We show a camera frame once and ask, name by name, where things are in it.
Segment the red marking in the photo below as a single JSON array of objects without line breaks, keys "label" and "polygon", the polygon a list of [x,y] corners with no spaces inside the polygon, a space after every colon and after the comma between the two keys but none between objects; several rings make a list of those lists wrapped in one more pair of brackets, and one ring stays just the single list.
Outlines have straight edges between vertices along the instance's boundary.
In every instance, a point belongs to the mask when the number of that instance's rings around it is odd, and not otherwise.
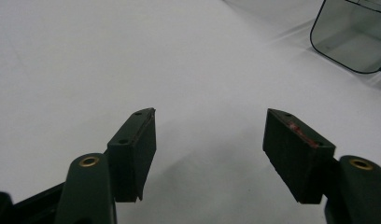
[{"label": "red marking", "polygon": [[289,128],[291,130],[293,130],[294,132],[296,132],[299,136],[301,136],[301,138],[307,142],[307,144],[309,144],[310,147],[312,148],[318,148],[318,143],[315,142],[313,139],[309,138],[306,134],[304,134],[301,130],[301,128],[296,125],[294,122],[290,121],[288,123],[289,125]]}]

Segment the white surface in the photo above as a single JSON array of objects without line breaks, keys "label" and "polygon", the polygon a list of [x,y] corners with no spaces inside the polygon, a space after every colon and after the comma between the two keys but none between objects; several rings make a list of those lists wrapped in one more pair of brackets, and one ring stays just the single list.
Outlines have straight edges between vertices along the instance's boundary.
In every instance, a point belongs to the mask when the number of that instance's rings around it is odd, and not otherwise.
[{"label": "white surface", "polygon": [[321,0],[0,1],[0,190],[15,203],[155,107],[158,149],[119,223],[325,223],[261,144],[268,107],[381,165],[380,76],[318,55]]}]

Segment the white table surface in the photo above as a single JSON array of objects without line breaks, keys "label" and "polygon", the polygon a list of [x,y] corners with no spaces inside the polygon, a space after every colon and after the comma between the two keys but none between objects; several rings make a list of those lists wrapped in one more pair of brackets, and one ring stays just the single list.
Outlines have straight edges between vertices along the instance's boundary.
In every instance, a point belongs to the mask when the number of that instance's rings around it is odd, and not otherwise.
[{"label": "white table surface", "polygon": [[262,151],[267,108],[381,166],[381,80],[317,54],[322,0],[0,1],[0,190],[14,203],[155,107],[144,201],[119,223],[326,223]]}]

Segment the red residue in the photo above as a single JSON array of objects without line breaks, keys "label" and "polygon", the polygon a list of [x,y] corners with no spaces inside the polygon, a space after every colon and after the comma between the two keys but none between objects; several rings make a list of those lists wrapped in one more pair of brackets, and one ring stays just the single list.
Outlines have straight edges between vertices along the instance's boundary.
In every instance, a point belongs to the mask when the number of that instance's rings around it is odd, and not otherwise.
[{"label": "red residue", "polygon": [[318,148],[318,143],[313,141],[313,139],[309,138],[306,134],[304,134],[301,130],[301,128],[296,125],[294,122],[290,121],[288,123],[289,127],[294,131],[296,132],[298,135],[301,136],[301,138],[307,142],[307,144],[310,145],[310,147],[312,148]]}]

